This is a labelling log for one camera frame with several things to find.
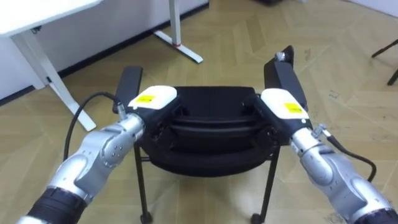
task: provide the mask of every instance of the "chair leg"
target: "chair leg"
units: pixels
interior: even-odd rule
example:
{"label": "chair leg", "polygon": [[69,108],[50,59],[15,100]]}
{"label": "chair leg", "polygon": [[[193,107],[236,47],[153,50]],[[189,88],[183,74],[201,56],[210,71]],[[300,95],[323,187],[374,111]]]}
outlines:
{"label": "chair leg", "polygon": [[390,80],[388,80],[387,85],[393,85],[398,79],[398,70],[391,76]]}
{"label": "chair leg", "polygon": [[261,213],[253,214],[253,216],[251,217],[251,224],[261,224],[264,223],[266,220],[269,199],[271,197],[272,185],[274,184],[275,172],[279,158],[279,151],[280,149],[276,150],[272,154],[271,165],[269,167],[268,178],[267,178],[266,192],[264,194],[264,200],[262,201]]}
{"label": "chair leg", "polygon": [[152,219],[152,215],[150,215],[150,213],[148,212],[147,198],[146,198],[146,194],[145,194],[144,174],[142,172],[142,161],[141,161],[140,147],[134,146],[134,155],[136,158],[138,187],[139,187],[139,195],[141,198],[141,207],[142,207],[141,223],[149,224],[149,223],[153,222],[153,219]]}
{"label": "chair leg", "polygon": [[398,44],[398,39],[393,41],[393,43],[383,47],[382,49],[378,50],[376,53],[372,54],[372,58],[377,57],[378,55],[384,53],[386,50],[390,49],[391,47],[395,46]]}

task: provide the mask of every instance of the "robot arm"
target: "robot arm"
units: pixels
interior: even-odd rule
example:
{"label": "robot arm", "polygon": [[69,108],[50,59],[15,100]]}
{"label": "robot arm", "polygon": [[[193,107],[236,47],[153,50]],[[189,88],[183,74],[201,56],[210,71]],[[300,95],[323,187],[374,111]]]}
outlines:
{"label": "robot arm", "polygon": [[312,130],[307,112],[286,90],[266,89],[254,107],[290,145],[300,158],[311,182],[329,199],[349,224],[397,224],[398,215],[388,200],[355,170],[342,154],[320,139],[331,134],[324,128]]}
{"label": "robot arm", "polygon": [[152,86],[129,106],[134,113],[120,114],[120,121],[84,138],[77,152],[61,164],[45,192],[18,224],[77,223],[134,144],[178,108],[177,91],[169,86]]}

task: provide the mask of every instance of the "black chair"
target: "black chair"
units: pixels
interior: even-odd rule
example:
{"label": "black chair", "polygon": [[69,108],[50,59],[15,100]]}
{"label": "black chair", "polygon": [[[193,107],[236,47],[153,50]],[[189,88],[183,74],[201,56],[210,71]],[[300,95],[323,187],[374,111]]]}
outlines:
{"label": "black chair", "polygon": [[[300,83],[293,72],[293,49],[284,50],[290,58],[284,62],[271,60],[264,66],[265,88],[289,90],[306,108],[307,102]],[[142,68],[125,69],[116,95],[127,105],[138,94]],[[142,204],[142,223],[151,223],[147,210],[142,162],[181,175],[221,177],[251,170],[266,160],[271,161],[264,200],[260,214],[251,223],[264,223],[280,142],[267,121],[254,109],[245,107],[246,99],[255,96],[251,87],[234,86],[177,86],[181,109],[161,131],[145,133],[134,146],[139,190]],[[142,157],[142,148],[148,157]]]}
{"label": "black chair", "polygon": [[[391,44],[383,47],[382,49],[378,50],[374,54],[372,54],[372,58],[377,57],[378,55],[384,53],[386,50],[390,49],[391,47],[398,44],[398,39],[394,40]],[[392,74],[391,78],[388,80],[387,85],[393,85],[398,79],[398,70]]]}

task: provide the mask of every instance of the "wooden floor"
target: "wooden floor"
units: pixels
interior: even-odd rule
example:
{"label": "wooden floor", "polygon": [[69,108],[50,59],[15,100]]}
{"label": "wooden floor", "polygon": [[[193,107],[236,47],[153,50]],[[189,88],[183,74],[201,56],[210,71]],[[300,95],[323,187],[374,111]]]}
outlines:
{"label": "wooden floor", "polygon": [[[150,85],[244,85],[261,91],[262,67],[274,53],[295,47],[295,71],[315,123],[353,152],[375,161],[374,184],[398,206],[397,49],[370,59],[398,38],[398,20],[339,0],[285,0],[265,7],[250,0],[211,0],[210,8],[182,22],[183,40],[205,61],[197,65],[149,37],[65,79],[82,101],[113,92],[122,69],[144,67]],[[111,102],[98,98],[86,111],[98,127],[116,121]],[[15,223],[42,193],[61,163],[72,116],[49,88],[0,107],[0,222]],[[76,126],[71,148],[86,133]],[[134,156],[109,178],[80,223],[140,223]],[[369,167],[353,161],[361,174]],[[249,223],[259,212],[269,164],[217,179],[181,177],[144,164],[154,223]],[[289,148],[282,150],[266,223],[341,223],[327,199],[308,181]]]}

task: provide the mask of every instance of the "yellow label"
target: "yellow label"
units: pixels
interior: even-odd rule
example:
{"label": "yellow label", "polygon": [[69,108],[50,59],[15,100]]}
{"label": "yellow label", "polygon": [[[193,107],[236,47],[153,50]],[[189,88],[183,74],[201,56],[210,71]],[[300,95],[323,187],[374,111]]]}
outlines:
{"label": "yellow label", "polygon": [[154,98],[155,98],[155,96],[142,95],[136,100],[136,102],[137,103],[150,103]]}
{"label": "yellow label", "polygon": [[296,103],[285,103],[285,106],[288,109],[288,111],[291,113],[303,113],[303,110],[301,109],[300,105]]}

